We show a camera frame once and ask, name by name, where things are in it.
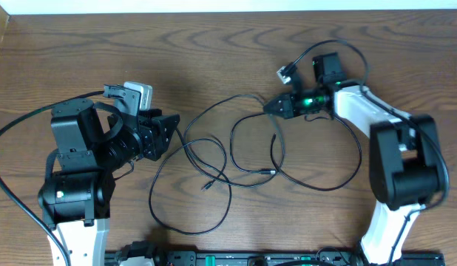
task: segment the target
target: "black cable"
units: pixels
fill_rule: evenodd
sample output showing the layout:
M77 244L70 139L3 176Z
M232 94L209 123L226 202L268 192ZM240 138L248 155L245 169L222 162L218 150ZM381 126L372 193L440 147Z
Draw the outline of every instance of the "black cable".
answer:
M334 250L334 251L338 252L340 254L340 256L342 257L343 261L346 263L346 265L350 265L350 262L344 257L342 252L340 252L340 250L338 250L337 248L332 247L332 246L327 246L327 247L323 247L323 248L319 249L319 251L317 251L317 253L316 253L316 258L315 259L316 260L320 260L320 254L326 249L331 249L331 250Z
M166 229L169 229L169 230L172 230L172 231L175 231L175 232L178 232L178 233L181 233L181 234L184 234L184 235L201 235L201 234L205 234L205 233L210 233L212 231L214 231L215 229L219 228L220 225L222 225L223 221L226 219L227 217L227 214L229 214L229 210L230 210L230 204L231 204L231 186L229 185L228 187L228 203L227 203L227 209L226 209L226 212L224 213L222 219L213 227L213 228L210 228L208 230L205 230L205 231L200 231L200 232L187 232L187 231L182 231L180 229L177 229L177 228L174 228L170 225L167 225L166 223L162 222L161 220L159 220L157 217L156 217L156 214L155 212L153 211L153 207L152 207L152 194L153 194L153 188L155 187L155 183L156 183L156 180L158 179L160 173L161 173L161 170L163 169L163 167L165 166L166 162L173 156L175 155L178 151L180 151L181 149L185 149L187 146L190 146L191 144L193 143L197 143L197 142L201 142L201 141L209 141L210 143L213 143L215 144L222 152L223 154L223 167L221 170L218 170L216 169L215 167L212 167L210 165L208 165L209 167L213 168L215 171L218 171L219 172L219 176L222 175L225 179L226 179L226 182L230 182L230 180L228 179L228 177L223 173L223 170L225 169L226 165L227 165L227 153L225 151L225 149L222 147L221 144L219 144L217 141L215 140L212 140L212 139L209 139L209 138L200 138L200 139L196 139L196 140L191 140L189 141L188 143L185 143L184 142L184 139L182 138L181 136L181 133L179 132L179 129L176 129L176 132L177 134L180 136L181 138L181 143L182 143L182 146L177 148L175 151L173 151L170 155L168 155L168 157L161 163L160 165L160 168L156 171L156 175L155 175L155 178L153 179L153 183L152 183L152 186L151 188L149 189L149 197L148 197L148 205L149 205L149 211L151 212L152 214L152 217L153 219L155 219L155 221L163 226L164 228Z
M59 150L55 149L51 151L48 157L46 158L46 168L44 170L44 180L48 180L53 175L54 161L58 156Z
M78 98L87 98L87 97L90 97L90 96L94 96L94 95L101 95L103 94L104 91L98 91L98 92L90 92L90 93L86 93L85 95L80 95L80 96L77 96L77 97L74 97L74 98L70 98L68 100L73 100L73 99L78 99ZM60 101L58 103L53 103L53 104L50 104L48 106L44 106L44 107L41 107L41 108L38 108L36 109L35 111L32 111L32 112L29 112L28 114L25 114L25 115L22 115L21 117L15 119L14 121L8 123L6 126L4 126L2 129L0 129L0 137L6 132L8 131L9 129L11 129L12 127L14 127L15 125L17 125L18 123L22 122L23 120L26 120L27 118L30 118L34 115L37 115L39 113L42 113L44 111L47 111L51 108L53 108L55 105L59 104L59 103L63 103L65 101L68 101L68 100L63 100L63 101ZM56 246L58 247L59 251L62 253L63 255L63 258L64 258L64 263L66 266L70 266L71 265L71 261L70 261L70 258L69 258L69 254L66 252L66 250L64 249L63 245L61 244L61 242L59 242L58 238L56 238L56 236L53 234L53 232L47 227L47 225L40 219L36 216L35 213L33 213L9 188L8 186L5 184L5 182L3 181L3 179L0 177L0 188L4 191L4 193L12 200L14 201L15 204L17 204L18 207L20 207L26 214L28 214L28 216L31 217L31 219L33 219L33 221L35 221L40 227L41 229L43 229L43 231L51 238L51 240L56 244Z
M230 131L230 160L231 160L231 163L235 166L235 168L237 168L239 171L242 171L242 172L245 172L245 173L250 173L250 174L272 174L274 171L274 169L260 169L260 170L248 170L248 169L244 169L242 167L240 167L237 162L235 161L235 158L234 158L234 152L233 152L233 146L234 146L234 131L235 131L235 128L237 127L237 125L244 121L245 119L248 119L248 118L251 118L251 117L258 117L260 115L266 115L264 112L262 113L257 113L257 114L254 114L254 115L249 115L249 116L245 116L243 118L240 118L235 124L234 126L231 128L231 131Z
M126 175L133 173L133 171L135 170L135 164L133 163L132 160L128 161L127 163L130 164L130 167L131 167L130 170L128 170L125 174L122 174L121 176L114 178L113 179L114 181L117 181L120 178L125 177Z
M316 117L316 118L313 118L313 119L308 119L308 116L307 116L307 115L304 116L304 120L305 120L306 122L313 122L313 121L319 120L319 119L330 120L330 119L328 119L328 118L326 118L326 117Z
M319 265L319 266L335 266L328 262L321 262L317 260L310 260L310 261L303 261L303 260L295 260L292 262L283 262L279 263L275 266L297 266L297 265Z
M286 174L277 164L276 164L276 161L274 160L273 158L273 143L274 143L274 140L276 139L276 135L273 135L273 138L271 138L271 147L270 147L270 157L271 157L271 161L273 163L273 166L275 167L275 169L282 175L284 176L284 178L286 178L287 180L293 182L293 183L296 183L297 185L301 185L305 188L310 188L310 189L314 189L315 191L334 191L336 189L339 189L339 188L342 188L344 187L345 185L347 185L355 176L356 176L356 173L358 173L359 169L360 169L360 166L362 164L362 147L360 146L360 142L358 140L358 138L356 137L355 133L353 132L353 130L350 128L350 126L348 124L346 124L338 115L334 114L334 118L335 120L339 121L346 129L348 129L348 131L350 132L350 134L352 135L353 139L355 140L356 142L356 145L358 146L358 149L359 149L359 164L356 166L356 169L355 171L352 173L352 175L346 180L344 181L342 184L340 185L336 185L332 188L320 188L320 187L316 187L316 186L313 186L313 185L309 185L309 184L306 184L304 182L301 182L299 180L296 180L294 179L293 177L289 176L288 174Z
M214 107L222 104L222 103L225 103L227 101L230 101L234 98L252 98L252 99L255 99L258 103L260 103L261 106L264 105L264 103L255 95L234 95L234 96L231 96L229 98L226 98L225 100L221 100L213 105L211 105L209 108L207 108L206 110L204 110L203 112L201 112L195 119L193 119L189 125L186 127L186 130L184 131L184 135L183 135L183 140L186 142L186 138L187 138L187 133L188 131L190 130L190 128L192 127L192 125L197 122L197 120L199 120L199 118L201 118L205 113L207 113L208 111L210 111L211 109L213 109ZM281 129L280 127L278 126L276 120L273 118L272 115L269 115L268 118L270 119L270 121L272 122L277 134L279 136L281 136L280 138L280 144L281 144L281 159L280 159L280 165L282 165L284 163L284 158L285 158L285 144L284 144L284 138L282 137L282 132L281 132ZM223 180L221 178L219 178L219 176L214 176L213 174L210 174L206 171L204 171L195 161L198 161L199 163L203 164L204 166L207 166L206 163L204 163L195 153L194 151L192 151L190 149L190 146L186 146L185 149L184 149L185 153L186 153L186 156L189 160L189 162L191 162L191 164L202 174L202 175L205 175L209 178L211 178L212 180L208 183L206 183L204 186L203 186L203 190L207 189L207 188L210 188L212 186L212 184L214 183L214 181L218 181L218 182L221 182L221 183L224 183L226 185L233 185L235 187L238 187L238 188L256 188L258 186L261 186L261 185L264 185L268 182L270 182L271 180L273 180L273 178L277 175L277 173L274 173L272 174L268 179L266 180L263 180L261 182L258 182L258 183L254 183L254 184L249 184L249 185L246 185L246 184L240 184L240 183L233 183L231 181L226 181L226 180Z
M108 140L111 140L118 134L118 132L120 132L120 130L123 127L123 118L120 110L115 106L102 102L94 103L93 109L109 112L117 118L117 123L115 123L115 125L111 129L109 129L108 132L105 132L105 134L102 136L102 139L100 140L100 143L104 143Z
M157 171L157 174L155 175L155 178L153 179L153 183L152 183L152 186L150 188L150 191L149 191L149 198L148 198L148 203L149 203L149 210L150 210L150 213L153 217L153 219L155 219L155 221L163 226L164 228L166 229L169 229L169 230L172 230L172 231L175 231L175 232L178 232L178 233L181 233L181 234L185 234L185 235L201 235L201 234L205 234L205 233L210 233L212 232L213 230L217 229L220 227L220 225L222 225L223 221L225 220L225 218L227 217L228 215L228 212L229 212L229 209L230 209L230 204L231 204L231 187L232 186L235 186L235 187L240 187L240 188L255 188L257 186L260 186L260 185L264 185L266 183L268 183L269 181L271 181L277 173L274 173L272 174L268 179L266 180L263 180L262 182L259 182L259 183L255 183L255 184L250 184L250 185L245 185L245 184L239 184L239 183L233 183L231 182L228 177L223 173L223 171L225 170L226 168L226 151L223 147L223 144L217 139L215 138L217 141L215 140L211 140L211 139L208 139L208 138L200 138L200 139L196 139L196 140L192 140L192 141L189 141L189 142L186 142L186 135L188 133L188 131L190 130L190 128L192 127L192 125L197 122L197 120L199 118L201 118L205 113L207 113L210 109L222 104L222 103L225 103L229 100L232 100L234 98L253 98L255 100L257 100L262 106L263 106L263 102L256 96L254 95L235 95L235 96L232 96L230 98L227 98L225 100L222 100L218 103L215 103L213 104L212 106L210 106L209 108L207 108L206 110L204 110L202 113L200 113L195 119L193 119L189 125L186 127L185 131L184 131L184 135L182 135L179 131L179 129L176 129L176 132L177 132L177 135L179 136L180 138L180 141L181 141L181 144L182 146L179 147L178 149L176 149L175 151L173 151L161 164L160 168L158 169ZM233 142L233 132L234 132L234 129L236 127L236 125L238 125L238 123L240 123L242 120L245 120L247 118L250 118L250 117L256 117L256 116L259 116L259 115L264 115L264 113L260 113L260 114L255 114L255 115L248 115L246 117L243 117L241 118L240 120L238 120L236 123L235 123L235 126L232 128L232 136L231 136L231 139L230 139L230 145L231 145L231 151L232 151L232 142ZM281 132L281 129L279 128L279 126L277 125L276 123L276 120L271 116L269 115L268 116L270 121L273 123L274 125L274 128L277 132L277 134L279 134L281 136L280 138L280 144L281 144L281 148L282 148L282 154L281 154L281 160L280 160L280 165L283 164L283 161L284 161L284 156L285 156L285 144L284 144L284 139L282 138L282 132ZM224 156L224 164L223 164L223 167L219 170L217 168L215 168L214 166L211 166L209 165L208 163L204 162L203 160L201 160L196 154L195 152L192 150L192 144L193 143L196 143L196 142L200 142L200 141L209 141L209 142L212 142L214 144L217 145L217 147L221 150L223 156ZM188 158L188 161L192 164L192 166L198 170L202 175L206 176L206 177L209 177L211 178L211 181L206 183L204 186L203 186L203 191L210 188L212 186L212 184L215 182L215 181L218 181L218 182L221 182L223 184L226 184L228 185L228 189L229 189L229 196L228 196L228 205L227 205L227 209L226 209L226 212L224 213L223 215L223 218L213 227L213 228L210 228L206 231L200 231L200 232L187 232L187 231L182 231L180 229L177 229L177 228L174 228L170 225L167 225L165 224L164 222L162 222L161 220L159 220L156 215L155 215L155 212L153 211L153 208L152 208L152 193L153 193L153 189L154 189L154 186L155 186L155 183L156 183L156 180L158 179L159 177L159 174L161 172L161 169L162 167L164 167L164 165L166 164L166 161L172 157L176 152L180 151L181 149L184 149L184 152L186 153L186 156ZM208 173L207 171L204 171L199 165L198 163L200 163L201 165L207 167L207 168L210 168L212 170L215 170L218 175L217 176L214 176L213 174L210 174Z
M401 239L401 236L402 234L404 233L404 230L406 228L406 224L407 222L410 221L410 218L411 218L411 215L414 214L415 212L420 212L420 211L429 211L437 206L440 206L440 204L442 204L443 202L445 202L445 200L447 199L447 197L449 196L449 187L450 187L450 181L449 181L449 172L447 170L447 164L445 163L445 159L444 157L442 156L442 153L441 151L439 150L439 148L437 147L437 145L434 143L434 141L422 130L418 127L417 124L415 124L413 121L409 120L408 118L396 113L396 110L391 108L387 108L386 106L383 106L383 104L379 103L378 101L374 100L372 97L370 97L370 95L368 94L369 92L364 90L364 85L368 79L368 75L370 73L370 65L368 64L367 62L367 59L365 58L365 56L363 55L363 53L358 50L354 45L352 44L349 44L347 41L342 41L342 40L327 40L327 41L321 41L311 47L309 47L306 51L304 51L299 57L298 59L295 60L295 62L293 62L290 66L291 69L293 69L293 66L297 64L297 62L299 62L299 60L301 60L309 51L311 51L313 48L315 47L318 47L319 45L323 45L323 44L327 44L327 43L339 43L339 44L342 44L342 45L345 45L346 47L349 47L351 48L361 59L362 59L362 62L363 62L363 65L364 65L364 68L365 68L365 73L363 75L363 78L359 81L359 90L360 92L363 94L363 96L365 96L369 101L371 101L373 104L375 104L376 106L378 106L379 108L385 110L387 113L389 113L390 115L394 116L394 117L397 117L399 118L401 121L403 121L404 123L406 123L410 128L414 129L416 132L418 132L428 143L429 145L431 145L431 147L433 148L434 152L436 153L436 156L437 158L439 159L439 162L441 164L441 167L442 167L442 171L444 171L444 187L443 187L443 190L442 190L442 195L441 195L441 198L437 201L437 202L434 202L434 203L431 203L429 204L428 206L426 206L425 208L423 209L419 209L419 210L414 210L414 211L411 211L405 218L404 218L404 223L403 223L403 226L402 226L402 229L400 230L398 236L396 237L396 241L393 245L393 247L391 247L391 252L390 252L390 258L388 259L388 265L391 265L392 262L393 262L393 256L394 256L394 251L396 249L396 246L398 245L399 243L399 240Z

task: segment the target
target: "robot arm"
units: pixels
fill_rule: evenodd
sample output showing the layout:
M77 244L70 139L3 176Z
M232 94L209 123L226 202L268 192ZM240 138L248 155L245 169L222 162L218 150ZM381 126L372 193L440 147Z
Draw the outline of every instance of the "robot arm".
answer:
M278 75L283 83L293 86L293 91L268 102L264 111L289 119L324 110L349 120L370 138L370 185L377 201L370 227L360 242L361 257L368 264L385 264L394 249L395 261L402 256L402 244L418 210L442 191L444 175L437 154L424 136L385 109L414 122L439 147L436 125L428 115L411 116L394 109L366 86L360 91L356 81L345 80L336 53L313 58L313 65L318 83L314 89L302 88L295 67L285 75L286 67L282 67ZM403 159L404 151L416 151L417 155Z
M163 116L161 110L150 109L148 85L126 82L104 88L104 97L115 99L113 106L75 99L56 105L52 113L62 170L45 177L38 201L44 222L68 250L71 265L104 265L109 202L115 188L112 172L130 160L158 160L180 120L179 115ZM106 134L97 108L112 113ZM60 250L48 239L54 265L64 266ZM122 265L131 265L130 260ZM139 258L137 265L147 262L152 260Z

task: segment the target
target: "white bracket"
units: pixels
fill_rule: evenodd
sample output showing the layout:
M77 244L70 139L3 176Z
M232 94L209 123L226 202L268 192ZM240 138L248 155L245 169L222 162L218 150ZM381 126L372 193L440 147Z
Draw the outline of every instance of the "white bracket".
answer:
M134 90L136 92L141 93L140 99L140 111L148 111L152 104L152 96L153 96L153 87L150 85L146 85L143 83L138 83L134 81L127 81L123 85L127 89Z
M58 223L53 234L67 250L72 266L104 266L105 245L109 233L108 219L95 219L85 227L84 221ZM56 244L51 244L54 266L65 266L63 255Z
M382 104L383 106L392 109L389 104L376 97L370 92L369 88L363 86L363 89L372 99ZM363 134L370 137L370 125L378 122L390 121L396 123L401 121L399 118L390 115L385 110L379 108L375 103L370 102L360 92L360 86L350 86L343 88L334 95L334 108L341 118L352 122ZM410 117L406 112L394 109L396 113L403 117Z
M388 262L391 255L391 249L404 224L405 217L411 211L419 210L423 207L423 205L416 203L402 206L398 210L392 211L386 204L376 201L370 227L368 228L367 233L362 237L361 243L363 253L369 263L381 265ZM411 215L410 221L407 222L401 239L399 239L398 245L395 248L392 262L401 258L401 247L418 216L419 212L417 211Z

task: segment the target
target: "cable plug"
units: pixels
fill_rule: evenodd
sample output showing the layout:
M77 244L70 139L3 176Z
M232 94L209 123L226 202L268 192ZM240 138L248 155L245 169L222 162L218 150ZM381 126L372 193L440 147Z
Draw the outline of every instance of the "cable plug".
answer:
M208 181L207 184L205 184L200 190L201 190L201 191L206 191L206 190L208 190L209 188L212 187L212 185L214 185L214 182L215 182L214 180Z
M260 169L258 174L276 174L276 170L269 169L269 168L262 168L262 169Z
M291 62L287 66L282 66L280 70L276 72L276 74L283 84L289 84L291 82L291 75L293 75L296 69L296 65Z

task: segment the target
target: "wooden table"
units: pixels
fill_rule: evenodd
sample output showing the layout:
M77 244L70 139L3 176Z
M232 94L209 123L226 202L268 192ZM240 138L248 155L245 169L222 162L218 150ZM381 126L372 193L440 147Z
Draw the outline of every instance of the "wooden table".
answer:
M254 93L270 99L288 91L276 71L306 47L330 38L348 40L363 51L372 66L368 85L381 99L436 119L450 170L450 197L446 205L418 218L404 249L439 250L448 265L457 265L457 11L13 16L0 52L0 128L40 106L102 89L104 83L139 81L153 85L153 106L181 115L183 129L205 108L231 95ZM311 56L333 51L339 52L349 77L362 75L356 55L329 45L300 64L310 85ZM233 100L197 122L190 138L213 134L228 146L233 123L259 111L252 100ZM33 117L0 139L1 175L40 216L36 195L44 181L45 158L55 148L50 118L49 112ZM288 173L332 186L355 169L358 151L338 123L306 123L299 117L280 124L287 140ZM234 145L240 164L269 167L273 133L266 117L242 123ZM161 161L137 162L135 172L119 180L115 189L107 249L143 239L200 250L352 247L367 230L375 203L368 181L368 139L356 133L364 162L345 188L317 192L282 177L260 188L233 188L226 221L204 236L158 227L147 198ZM179 145L175 138L170 149ZM209 162L222 165L214 146L201 143L196 149ZM246 176L230 162L226 173L243 183L263 178ZM157 215L190 231L215 225L228 189L217 184L200 192L207 180L183 154L176 155L155 188ZM44 232L0 190L0 265L51 263Z

